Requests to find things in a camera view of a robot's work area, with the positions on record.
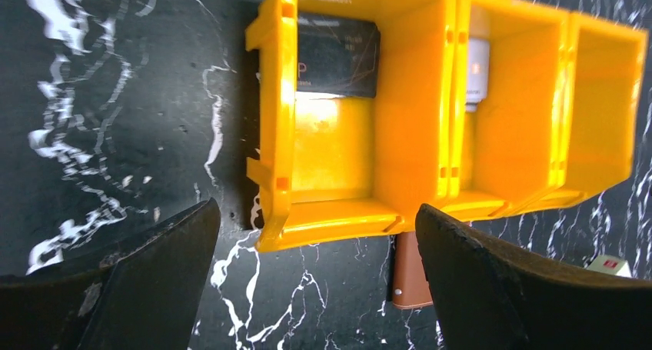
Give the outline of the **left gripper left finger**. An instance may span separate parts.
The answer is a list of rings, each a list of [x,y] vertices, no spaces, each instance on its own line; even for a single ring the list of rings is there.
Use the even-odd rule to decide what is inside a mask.
[[[1,279],[3,349],[184,349],[221,213],[209,199],[156,226]]]

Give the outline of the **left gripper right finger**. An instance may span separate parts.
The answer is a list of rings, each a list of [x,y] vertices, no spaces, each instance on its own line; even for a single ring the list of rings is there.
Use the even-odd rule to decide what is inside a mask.
[[[651,283],[545,258],[431,205],[418,250],[449,349],[649,349]]]

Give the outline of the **brown leather card holder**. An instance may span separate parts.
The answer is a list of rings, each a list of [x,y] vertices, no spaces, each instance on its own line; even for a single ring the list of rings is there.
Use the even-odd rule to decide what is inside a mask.
[[[408,310],[433,305],[415,232],[397,235],[392,276],[395,308]]]

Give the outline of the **yellow three-compartment bin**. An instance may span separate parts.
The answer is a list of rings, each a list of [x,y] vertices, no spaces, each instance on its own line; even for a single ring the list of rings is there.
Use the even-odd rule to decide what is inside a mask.
[[[300,98],[298,15],[373,22],[374,98]],[[465,111],[470,38],[490,42],[488,90]],[[648,34],[528,0],[264,0],[257,250],[414,227],[434,205],[461,221],[581,203],[634,159]]]

